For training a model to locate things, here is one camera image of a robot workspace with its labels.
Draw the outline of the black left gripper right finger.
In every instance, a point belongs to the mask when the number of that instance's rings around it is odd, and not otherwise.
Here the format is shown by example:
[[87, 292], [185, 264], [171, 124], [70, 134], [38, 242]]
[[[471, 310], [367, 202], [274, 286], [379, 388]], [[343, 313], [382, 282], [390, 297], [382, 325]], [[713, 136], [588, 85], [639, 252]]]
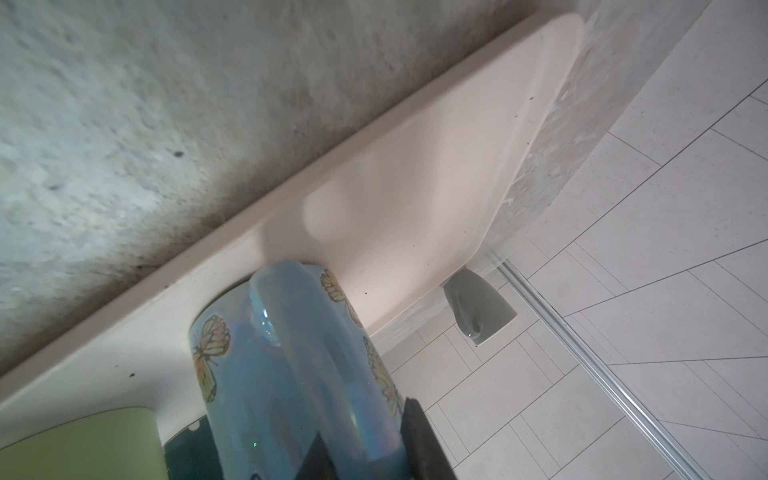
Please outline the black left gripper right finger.
[[457, 479], [424, 410], [416, 399], [405, 399], [400, 433], [413, 479]]

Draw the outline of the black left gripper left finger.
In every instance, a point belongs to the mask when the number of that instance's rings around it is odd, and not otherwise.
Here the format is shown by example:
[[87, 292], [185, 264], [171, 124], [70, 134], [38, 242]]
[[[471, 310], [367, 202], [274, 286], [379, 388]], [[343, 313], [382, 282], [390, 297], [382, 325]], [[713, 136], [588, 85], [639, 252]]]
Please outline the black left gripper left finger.
[[320, 434], [316, 434], [295, 480], [337, 480], [333, 461]]

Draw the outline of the blue cartoon mug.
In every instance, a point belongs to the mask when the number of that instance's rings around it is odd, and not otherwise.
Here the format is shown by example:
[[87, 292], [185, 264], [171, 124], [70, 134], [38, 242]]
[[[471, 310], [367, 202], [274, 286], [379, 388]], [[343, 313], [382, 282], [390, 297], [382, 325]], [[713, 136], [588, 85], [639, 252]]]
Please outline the blue cartoon mug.
[[328, 268], [263, 267], [188, 338], [226, 478], [293, 479], [316, 440], [341, 479], [410, 477], [403, 399]]

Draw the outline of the grey mug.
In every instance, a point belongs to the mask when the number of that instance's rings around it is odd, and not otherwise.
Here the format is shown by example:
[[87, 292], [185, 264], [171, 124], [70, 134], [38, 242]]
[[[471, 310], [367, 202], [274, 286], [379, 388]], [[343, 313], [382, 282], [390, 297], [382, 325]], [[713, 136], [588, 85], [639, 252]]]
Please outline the grey mug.
[[443, 292], [460, 332], [475, 345], [492, 338], [518, 316], [487, 280], [466, 267], [443, 285]]

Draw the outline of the light green mug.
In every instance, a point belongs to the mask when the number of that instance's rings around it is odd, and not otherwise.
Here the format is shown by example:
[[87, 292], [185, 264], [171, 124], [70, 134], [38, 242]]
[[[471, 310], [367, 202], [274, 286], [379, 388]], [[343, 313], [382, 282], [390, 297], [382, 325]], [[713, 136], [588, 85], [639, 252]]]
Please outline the light green mug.
[[3, 479], [167, 479], [155, 414], [115, 409], [73, 420], [1, 449]]

